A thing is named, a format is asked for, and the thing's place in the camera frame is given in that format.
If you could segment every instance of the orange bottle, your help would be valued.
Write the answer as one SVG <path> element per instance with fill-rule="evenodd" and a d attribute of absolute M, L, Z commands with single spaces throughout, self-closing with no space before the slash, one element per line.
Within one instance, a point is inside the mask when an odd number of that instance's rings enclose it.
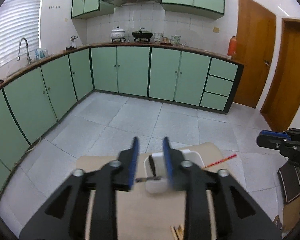
<path fill-rule="evenodd" d="M 235 36 L 232 36 L 229 42 L 229 49 L 228 49 L 228 56 L 232 56 L 234 52 L 237 50 L 237 38 Z"/>

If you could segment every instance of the metal screw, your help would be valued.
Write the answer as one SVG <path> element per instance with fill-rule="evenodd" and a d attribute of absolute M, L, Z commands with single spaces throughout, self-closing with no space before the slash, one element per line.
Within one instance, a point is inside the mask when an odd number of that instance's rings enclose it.
<path fill-rule="evenodd" d="M 81 177 L 84 174 L 84 171 L 82 169 L 75 169 L 72 172 L 72 175 L 75 177 Z"/>
<path fill-rule="evenodd" d="M 114 167 L 114 168 L 120 167 L 121 166 L 121 162 L 118 161 L 118 160 L 113 160 L 113 161 L 110 162 L 110 166 Z"/>
<path fill-rule="evenodd" d="M 218 174 L 219 174 L 220 177 L 227 177 L 229 175 L 229 171 L 225 170 L 225 169 L 222 169 L 222 170 L 218 171 Z"/>
<path fill-rule="evenodd" d="M 181 162 L 181 166 L 184 167 L 184 168 L 191 167 L 192 166 L 192 162 L 188 161 L 188 160 L 182 161 Z"/>

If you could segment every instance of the drawer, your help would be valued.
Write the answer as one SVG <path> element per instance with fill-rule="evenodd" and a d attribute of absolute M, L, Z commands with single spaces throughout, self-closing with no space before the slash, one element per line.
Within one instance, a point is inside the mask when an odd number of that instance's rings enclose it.
<path fill-rule="evenodd" d="M 228 97 L 232 89 L 232 85 L 232 81 L 209 76 L 204 91 Z"/>
<path fill-rule="evenodd" d="M 210 66 L 210 75 L 234 80 L 238 66 L 220 59 L 213 58 Z"/>
<path fill-rule="evenodd" d="M 227 97 L 204 92 L 200 106 L 223 111 L 227 100 L 228 100 Z"/>

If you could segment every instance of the gray tiled floor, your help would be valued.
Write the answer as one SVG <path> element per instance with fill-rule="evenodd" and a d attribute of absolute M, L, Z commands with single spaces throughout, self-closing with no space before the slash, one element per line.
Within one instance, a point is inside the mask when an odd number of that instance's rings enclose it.
<path fill-rule="evenodd" d="M 253 108 L 233 104 L 227 115 L 182 106 L 92 93 L 49 131 L 17 168 L 3 192 L 0 215 L 18 236 L 21 228 L 75 167 L 83 155 L 117 155 L 140 139 L 141 152 L 158 152 L 168 136 L 174 148 L 212 142 L 232 174 L 273 220 L 282 218 L 278 169 L 285 158 L 260 148 L 256 137 L 269 129 Z"/>

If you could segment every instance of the pot lid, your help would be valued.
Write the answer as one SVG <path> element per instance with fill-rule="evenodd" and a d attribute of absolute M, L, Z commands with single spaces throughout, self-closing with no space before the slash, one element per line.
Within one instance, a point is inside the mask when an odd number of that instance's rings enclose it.
<path fill-rule="evenodd" d="M 113 29 L 111 32 L 112 32 L 112 33 L 125 32 L 125 30 L 124 30 L 124 29 L 121 29 L 121 28 L 119 28 L 119 26 L 117 26 L 117 28 Z"/>

